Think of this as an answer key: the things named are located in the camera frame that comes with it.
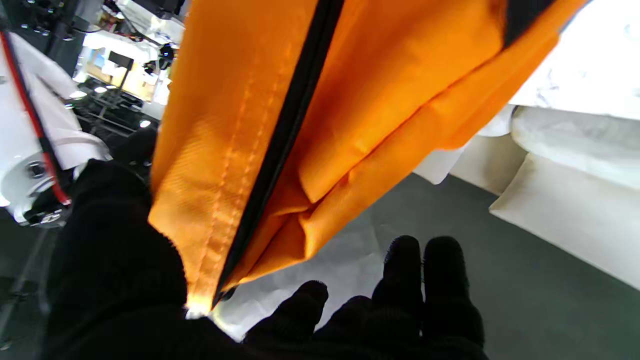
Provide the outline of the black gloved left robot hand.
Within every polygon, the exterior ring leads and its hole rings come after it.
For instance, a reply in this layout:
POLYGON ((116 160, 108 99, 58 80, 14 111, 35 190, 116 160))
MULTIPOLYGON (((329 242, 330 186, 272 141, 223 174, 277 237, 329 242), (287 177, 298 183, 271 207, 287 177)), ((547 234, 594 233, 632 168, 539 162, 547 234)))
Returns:
POLYGON ((46 281, 44 360, 486 360, 482 315, 452 237, 391 242, 370 297, 317 328, 329 299, 311 280, 237 342, 188 318, 174 244, 148 222, 151 194, 116 161, 91 159, 71 188, 46 281))

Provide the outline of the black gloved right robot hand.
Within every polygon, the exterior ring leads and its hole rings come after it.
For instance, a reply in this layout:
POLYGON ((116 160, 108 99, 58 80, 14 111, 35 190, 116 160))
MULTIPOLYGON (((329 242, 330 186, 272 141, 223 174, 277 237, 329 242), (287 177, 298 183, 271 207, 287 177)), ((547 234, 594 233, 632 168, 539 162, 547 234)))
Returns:
POLYGON ((147 182, 151 175, 157 136, 158 132, 153 128, 138 129, 115 146, 110 155, 147 182))

